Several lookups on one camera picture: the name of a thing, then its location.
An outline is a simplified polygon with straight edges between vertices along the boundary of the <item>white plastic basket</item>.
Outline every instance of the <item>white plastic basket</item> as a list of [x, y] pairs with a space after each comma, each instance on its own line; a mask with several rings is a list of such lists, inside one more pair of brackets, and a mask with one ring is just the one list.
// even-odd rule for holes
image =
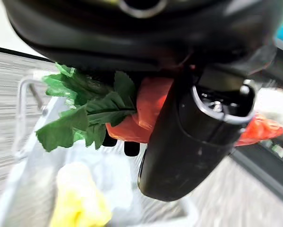
[[[113, 148], [102, 147], [100, 150], [95, 150], [93, 146], [85, 148], [84, 142], [78, 141], [72, 148], [57, 148], [51, 153], [46, 153], [38, 142], [35, 131], [57, 119], [58, 113], [67, 109], [64, 101], [63, 98], [51, 99], [46, 108], [46, 115], [37, 122], [25, 144], [25, 152], [21, 153], [18, 163], [12, 169], [6, 189], [0, 197], [0, 227], [47, 227], [54, 209], [55, 178], [59, 169], [67, 163], [80, 161], [87, 164], [92, 173], [93, 162], [88, 160], [99, 154], [102, 157], [111, 155], [119, 157], [119, 160], [124, 160], [129, 166], [129, 171], [119, 169], [116, 174], [120, 174], [123, 179], [130, 179], [125, 186], [128, 187], [128, 192], [131, 192], [131, 198], [121, 205], [112, 201], [114, 215], [108, 226], [192, 227], [195, 225], [198, 211], [189, 197], [167, 203], [150, 199], [139, 191], [136, 180], [145, 145], [141, 148], [138, 157], [126, 157], [123, 154], [121, 141], [118, 141]], [[109, 187], [103, 183], [103, 179], [97, 177], [95, 182], [97, 181], [96, 185], [106, 193]]]

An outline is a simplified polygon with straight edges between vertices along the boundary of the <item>yellow bag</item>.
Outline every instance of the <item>yellow bag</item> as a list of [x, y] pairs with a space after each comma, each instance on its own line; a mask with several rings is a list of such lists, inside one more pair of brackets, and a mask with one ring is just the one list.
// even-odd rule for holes
[[82, 163], [67, 164], [57, 175], [58, 195], [50, 227], [103, 227], [112, 213]]

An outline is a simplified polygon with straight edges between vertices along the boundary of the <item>red bag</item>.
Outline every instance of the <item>red bag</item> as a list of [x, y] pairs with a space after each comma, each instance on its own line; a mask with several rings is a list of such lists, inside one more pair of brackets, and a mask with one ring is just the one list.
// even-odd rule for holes
[[[173, 83], [169, 78], [145, 78], [137, 96], [137, 114], [128, 116], [121, 124], [106, 124], [112, 138], [148, 143], [155, 122]], [[236, 146], [257, 143], [283, 134], [283, 126], [256, 114]]]

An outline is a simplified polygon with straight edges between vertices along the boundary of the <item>green leafy vegetable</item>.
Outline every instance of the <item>green leafy vegetable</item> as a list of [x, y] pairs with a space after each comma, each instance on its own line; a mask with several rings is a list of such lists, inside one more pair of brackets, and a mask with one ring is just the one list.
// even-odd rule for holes
[[67, 97], [71, 108], [60, 113], [60, 118], [36, 132], [45, 148], [50, 152], [58, 146], [69, 148], [78, 140], [86, 146], [95, 144], [99, 149], [106, 135], [106, 123], [114, 127], [128, 115], [136, 113], [136, 88], [124, 72], [116, 72], [114, 87], [74, 68], [56, 64], [60, 74], [44, 77], [50, 96]]
[[114, 89], [127, 106], [134, 108], [136, 88], [126, 73], [120, 71], [115, 73]]
[[52, 151], [58, 146], [72, 147], [76, 131], [87, 130], [88, 118], [86, 114], [86, 106], [82, 106], [39, 129], [36, 135], [43, 148], [46, 151]]

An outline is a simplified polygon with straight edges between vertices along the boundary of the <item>black mount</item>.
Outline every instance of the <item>black mount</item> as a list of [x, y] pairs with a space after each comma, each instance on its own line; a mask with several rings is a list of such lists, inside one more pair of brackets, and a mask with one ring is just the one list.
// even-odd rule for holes
[[[216, 74], [219, 82], [202, 78]], [[175, 79], [143, 157], [141, 192], [174, 201], [196, 188], [244, 132], [254, 100], [249, 81], [224, 67], [207, 66], [202, 76], [191, 71]]]

